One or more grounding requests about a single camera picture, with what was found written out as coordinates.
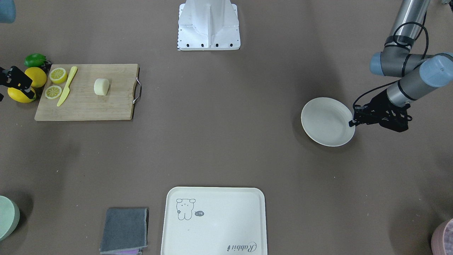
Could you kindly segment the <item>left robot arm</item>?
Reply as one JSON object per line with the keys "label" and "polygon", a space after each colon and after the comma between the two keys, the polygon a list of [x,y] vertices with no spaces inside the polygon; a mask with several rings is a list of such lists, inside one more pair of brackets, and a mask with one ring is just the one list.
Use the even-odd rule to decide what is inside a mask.
{"label": "left robot arm", "polygon": [[385,90],[368,104],[354,102],[349,126],[377,123],[385,129],[404,132],[412,120],[407,113],[411,103],[452,82],[452,53],[410,53],[421,31],[425,33],[426,47],[429,45],[424,23],[428,6],[428,0],[402,1],[384,49],[375,53],[369,63],[373,74],[398,80],[384,85]]}

